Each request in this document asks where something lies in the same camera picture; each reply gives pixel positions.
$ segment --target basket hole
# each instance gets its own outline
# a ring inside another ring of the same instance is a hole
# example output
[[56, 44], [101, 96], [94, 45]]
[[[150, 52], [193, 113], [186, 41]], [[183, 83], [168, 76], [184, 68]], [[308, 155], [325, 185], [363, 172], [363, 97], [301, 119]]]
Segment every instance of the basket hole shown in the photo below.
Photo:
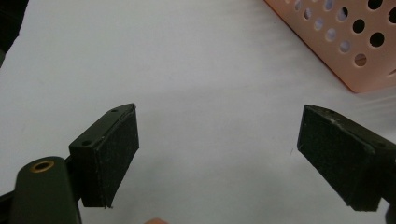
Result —
[[391, 71], [388, 75], [388, 77], [394, 77], [396, 75], [396, 69]]
[[324, 4], [324, 8], [328, 11], [332, 10], [332, 6], [334, 5], [334, 0], [326, 0]]
[[321, 28], [323, 27], [323, 22], [324, 21], [322, 18], [317, 18], [315, 20], [315, 24], [314, 24], [315, 30], [317, 30], [317, 31], [321, 30]]
[[364, 20], [356, 20], [355, 22], [353, 22], [353, 31], [356, 34], [360, 34], [361, 32], [363, 32], [365, 26], [366, 24]]
[[382, 0], [369, 0], [369, 8], [376, 10], [382, 5]]
[[337, 32], [333, 28], [329, 29], [326, 33], [326, 39], [329, 41], [334, 41], [336, 36], [337, 36]]
[[299, 10], [301, 9], [301, 0], [296, 0], [296, 1], [294, 2], [294, 9], [295, 9], [296, 11], [299, 11]]
[[304, 18], [306, 20], [309, 20], [309, 19], [311, 19], [311, 17], [312, 17], [312, 10], [311, 10], [311, 8], [307, 8], [304, 12]]
[[343, 53], [348, 53], [349, 52], [349, 50], [350, 50], [350, 43], [349, 43], [349, 41], [343, 41], [343, 42], [341, 42], [341, 44], [340, 44], [340, 50], [341, 50], [341, 52], [343, 52]]
[[364, 54], [358, 54], [355, 56], [355, 64], [359, 67], [363, 67], [367, 64], [367, 57]]
[[370, 37], [370, 44], [375, 47], [379, 48], [384, 44], [385, 37], [381, 33], [375, 33]]
[[346, 7], [341, 8], [338, 11], [337, 18], [339, 21], [345, 21], [347, 19], [348, 11]]
[[396, 24], [396, 7], [389, 12], [389, 21]]

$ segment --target white surface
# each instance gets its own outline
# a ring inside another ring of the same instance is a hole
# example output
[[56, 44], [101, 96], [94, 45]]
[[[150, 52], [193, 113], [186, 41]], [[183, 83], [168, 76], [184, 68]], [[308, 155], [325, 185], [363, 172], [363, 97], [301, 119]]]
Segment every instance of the white surface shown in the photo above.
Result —
[[353, 94], [260, 0], [31, 1], [0, 70], [0, 193], [137, 105], [141, 148], [84, 223], [384, 223], [296, 150], [304, 104], [396, 142], [396, 89]]

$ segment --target brass screw hole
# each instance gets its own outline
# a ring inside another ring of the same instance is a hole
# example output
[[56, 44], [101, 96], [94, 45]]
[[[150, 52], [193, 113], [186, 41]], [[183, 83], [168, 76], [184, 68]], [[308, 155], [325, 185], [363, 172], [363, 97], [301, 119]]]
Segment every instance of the brass screw hole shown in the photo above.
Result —
[[42, 173], [48, 171], [52, 166], [55, 164], [53, 161], [41, 161], [39, 163], [36, 163], [30, 168], [30, 171], [32, 173]]

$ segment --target circular hole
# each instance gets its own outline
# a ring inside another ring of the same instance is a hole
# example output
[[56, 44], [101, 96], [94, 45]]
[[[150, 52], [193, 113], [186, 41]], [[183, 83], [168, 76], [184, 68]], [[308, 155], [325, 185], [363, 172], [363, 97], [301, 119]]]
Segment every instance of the circular hole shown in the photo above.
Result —
[[314, 24], [315, 30], [321, 30], [321, 28], [323, 27], [323, 19], [322, 18], [317, 18], [315, 20], [315, 24]]
[[296, 11], [298, 11], [298, 10], [301, 9], [301, 0], [296, 0], [296, 1], [294, 2], [294, 9], [295, 9]]
[[341, 44], [340, 44], [340, 50], [341, 50], [341, 52], [343, 52], [343, 53], [348, 53], [349, 52], [349, 50], [350, 50], [350, 43], [349, 43], [349, 41], [343, 41], [343, 42], [341, 42]]
[[384, 44], [385, 37], [381, 33], [375, 33], [370, 37], [370, 44], [375, 47], [379, 48]]
[[355, 64], [359, 67], [363, 67], [367, 64], [367, 57], [364, 54], [358, 54], [355, 57]]
[[309, 20], [312, 17], [312, 10], [311, 8], [307, 8], [304, 12], [304, 18]]
[[92, 143], [92, 141], [87, 140], [87, 141], [83, 141], [81, 144], [85, 147], [85, 146], [90, 145], [91, 143]]
[[326, 33], [326, 39], [329, 41], [334, 41], [336, 36], [337, 36], [337, 32], [333, 28], [329, 29]]
[[389, 12], [389, 21], [396, 24], [396, 7]]
[[345, 21], [347, 19], [347, 14], [348, 14], [347, 8], [346, 7], [341, 8], [338, 11], [338, 15], [337, 15], [338, 20]]
[[353, 31], [356, 34], [360, 34], [361, 32], [363, 32], [365, 25], [366, 24], [364, 20], [356, 20], [355, 22], [353, 22]]
[[41, 161], [36, 163], [30, 168], [30, 171], [33, 173], [41, 173], [48, 171], [55, 163], [53, 161]]
[[369, 0], [369, 8], [372, 10], [376, 10], [382, 5], [382, 0]]
[[391, 71], [388, 75], [388, 77], [394, 77], [396, 75], [396, 69]]
[[324, 4], [324, 8], [329, 11], [332, 10], [333, 5], [334, 5], [334, 0], [326, 0]]
[[43, 170], [43, 169], [45, 169], [45, 168], [47, 168], [47, 167], [49, 167], [49, 166], [50, 166], [50, 163], [47, 162], [47, 161], [45, 161], [45, 162], [40, 163], [40, 164], [38, 164], [37, 166], [35, 166], [35, 169], [37, 169], [37, 170]]

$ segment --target dark green plastic part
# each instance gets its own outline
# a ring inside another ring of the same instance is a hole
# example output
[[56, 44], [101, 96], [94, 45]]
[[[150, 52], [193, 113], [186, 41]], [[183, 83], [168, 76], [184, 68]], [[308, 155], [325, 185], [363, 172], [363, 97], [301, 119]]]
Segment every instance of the dark green plastic part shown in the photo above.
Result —
[[306, 105], [297, 147], [347, 205], [375, 211], [395, 198], [396, 146], [326, 108]]
[[0, 224], [7, 224], [9, 222], [9, 211], [11, 211], [13, 198], [14, 191], [0, 196]]
[[[40, 162], [45, 167], [46, 161], [52, 161], [53, 166], [44, 172], [32, 172]], [[33, 161], [18, 173], [9, 224], [22, 223], [81, 223], [64, 159], [47, 157]]]
[[69, 146], [86, 207], [111, 207], [139, 149], [134, 104], [109, 110]]

